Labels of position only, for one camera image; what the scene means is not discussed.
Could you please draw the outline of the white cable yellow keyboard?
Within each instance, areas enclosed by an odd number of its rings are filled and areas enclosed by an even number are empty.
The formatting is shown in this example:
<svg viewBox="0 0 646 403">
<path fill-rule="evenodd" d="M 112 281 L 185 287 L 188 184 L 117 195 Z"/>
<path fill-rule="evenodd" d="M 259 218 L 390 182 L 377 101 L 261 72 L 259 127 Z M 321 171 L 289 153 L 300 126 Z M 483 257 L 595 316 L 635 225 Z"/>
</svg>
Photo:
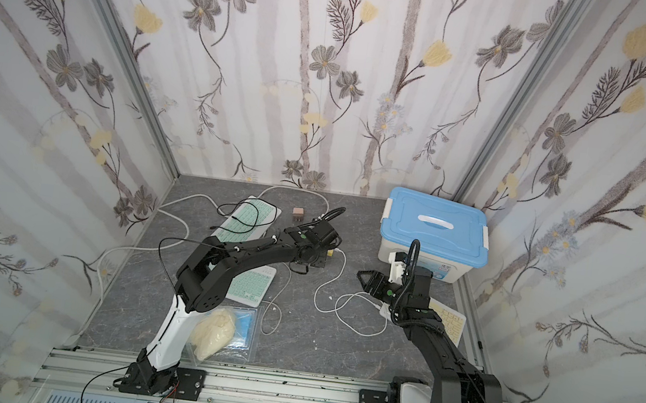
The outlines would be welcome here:
<svg viewBox="0 0 646 403">
<path fill-rule="evenodd" d="M 338 322 L 340 322 L 340 324 L 346 327 L 346 329 L 349 329 L 356 336 L 363 337 L 364 339 L 381 337 L 383 334 L 385 334 L 386 330 L 388 329 L 389 322 L 387 319 L 383 319 L 384 325 L 381 327 L 381 329 L 378 329 L 373 332 L 372 331 L 365 332 L 365 331 L 356 329 L 341 314 L 354 300 L 363 301 L 364 303 L 367 303 L 367 305 L 370 305 L 376 310 L 379 310 L 380 305 L 376 304 L 374 301 L 366 297 L 366 294 L 364 292 L 344 293 L 339 295 L 337 298 L 335 298 L 332 307 L 324 308 L 320 306 L 320 303 L 318 302 L 318 298 L 321 293 L 321 290 L 328 288 L 328 286 L 330 286 L 331 284 L 339 281 L 341 277 L 344 275 L 348 264 L 348 259 L 347 259 L 348 256 L 343 250 L 336 249 L 336 250 L 328 251 L 329 255 L 335 254 L 335 253 L 337 253 L 342 258 L 342 264 L 339 268 L 338 273 L 336 273 L 334 277 L 330 278 L 325 282 L 322 282 L 320 285 L 318 285 L 318 287 L 314 289 L 313 297 L 312 297 L 312 303 L 313 303 L 312 305 L 315 311 L 319 314 L 333 315 L 338 320 Z"/>
</svg>

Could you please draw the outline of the green white keyboard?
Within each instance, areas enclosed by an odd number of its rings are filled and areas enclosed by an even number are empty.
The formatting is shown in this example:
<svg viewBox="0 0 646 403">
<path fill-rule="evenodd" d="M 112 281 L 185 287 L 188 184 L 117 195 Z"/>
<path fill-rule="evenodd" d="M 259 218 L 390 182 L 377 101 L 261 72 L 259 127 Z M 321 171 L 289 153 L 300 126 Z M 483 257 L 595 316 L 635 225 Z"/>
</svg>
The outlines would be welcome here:
<svg viewBox="0 0 646 403">
<path fill-rule="evenodd" d="M 276 273 L 276 268 L 261 266 L 239 274 L 227 290 L 227 300 L 257 308 L 264 300 L 265 293 L 275 279 Z"/>
<path fill-rule="evenodd" d="M 212 235 L 223 242 L 247 242 L 262 238 L 281 216 L 281 210 L 266 200 L 251 196 L 232 206 L 227 219 Z"/>
</svg>

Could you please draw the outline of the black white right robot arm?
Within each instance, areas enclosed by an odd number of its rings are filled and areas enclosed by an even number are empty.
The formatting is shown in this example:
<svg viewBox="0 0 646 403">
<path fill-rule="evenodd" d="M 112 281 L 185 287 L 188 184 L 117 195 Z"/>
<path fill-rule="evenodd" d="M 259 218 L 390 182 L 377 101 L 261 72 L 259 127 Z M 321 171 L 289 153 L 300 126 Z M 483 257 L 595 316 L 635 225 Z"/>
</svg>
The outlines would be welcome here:
<svg viewBox="0 0 646 403">
<path fill-rule="evenodd" d="M 365 293 L 387 304 L 391 322 L 419 350 L 433 376 L 428 399 L 407 393 L 410 384 L 404 382 L 398 386 L 397 403 L 503 403 L 499 380 L 470 364 L 431 309 L 428 270 L 417 267 L 413 273 L 402 272 L 397 283 L 376 270 L 363 270 L 357 277 Z"/>
</svg>

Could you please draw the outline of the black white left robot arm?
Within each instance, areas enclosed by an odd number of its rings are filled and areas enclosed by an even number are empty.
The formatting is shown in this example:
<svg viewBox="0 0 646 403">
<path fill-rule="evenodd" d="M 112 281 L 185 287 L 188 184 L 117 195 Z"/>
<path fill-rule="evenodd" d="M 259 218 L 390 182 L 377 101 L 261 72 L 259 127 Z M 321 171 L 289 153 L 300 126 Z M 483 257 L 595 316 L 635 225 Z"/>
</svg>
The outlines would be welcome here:
<svg viewBox="0 0 646 403">
<path fill-rule="evenodd" d="M 171 307 L 153 341 L 113 381 L 123 393 L 158 396 L 179 382 L 177 368 L 189 336 L 203 314 L 213 311 L 227 297 L 234 279 L 244 272 L 273 264 L 298 264 L 309 268 L 342 238 L 323 219 L 288 227 L 271 238 L 223 242 L 210 236 L 186 259 L 176 273 Z"/>
</svg>

